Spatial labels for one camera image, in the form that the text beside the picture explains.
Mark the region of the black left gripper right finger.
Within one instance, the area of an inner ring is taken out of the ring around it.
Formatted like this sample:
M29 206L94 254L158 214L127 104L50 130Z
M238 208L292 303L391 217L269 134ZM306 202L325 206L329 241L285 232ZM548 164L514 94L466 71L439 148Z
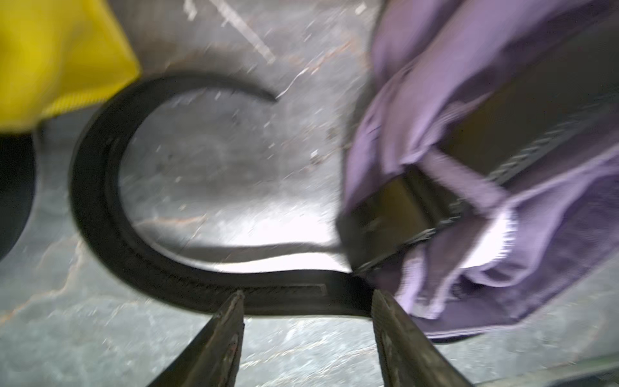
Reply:
M372 324L385 386L470 386L424 333L382 290L372 295Z

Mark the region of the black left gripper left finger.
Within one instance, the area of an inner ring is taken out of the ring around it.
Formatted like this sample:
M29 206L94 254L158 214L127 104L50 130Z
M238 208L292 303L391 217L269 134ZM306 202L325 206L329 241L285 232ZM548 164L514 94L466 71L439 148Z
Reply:
M240 369L244 295L233 293L151 386L233 386Z

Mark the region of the purple jacket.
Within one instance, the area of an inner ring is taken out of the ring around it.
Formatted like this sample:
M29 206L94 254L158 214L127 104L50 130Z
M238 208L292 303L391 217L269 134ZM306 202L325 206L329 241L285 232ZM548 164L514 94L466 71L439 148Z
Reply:
M618 4L391 1L348 151L354 270L434 340L519 324L618 250Z

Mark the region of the yellow trousers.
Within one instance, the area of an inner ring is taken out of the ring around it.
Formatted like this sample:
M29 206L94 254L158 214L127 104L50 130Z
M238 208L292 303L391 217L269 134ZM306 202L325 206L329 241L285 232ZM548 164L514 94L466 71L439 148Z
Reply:
M141 74L106 1L1 3L1 132L101 103Z

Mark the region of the black leather belt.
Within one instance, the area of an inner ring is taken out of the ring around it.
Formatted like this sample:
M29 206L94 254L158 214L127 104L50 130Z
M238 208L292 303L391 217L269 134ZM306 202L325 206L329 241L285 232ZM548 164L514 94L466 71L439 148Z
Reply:
M27 224L35 178L32 135L1 135L1 259L15 246Z
M90 122L70 172L74 220L85 241L114 275L161 301L212 313L233 293L259 316L367 316L372 291L359 275L329 270L221 273L175 261L132 227L119 193L127 145L155 109L179 94L217 89L275 103L269 90L204 72L162 74L133 82ZM442 150L492 181L506 184L552 149L585 129L618 100L618 14L599 15L545 59L519 75L450 135ZM369 198L336 226L343 251L360 271L376 268L448 228L464 209L464 195L432 182L420 168L403 180L412 218L388 214L387 190Z

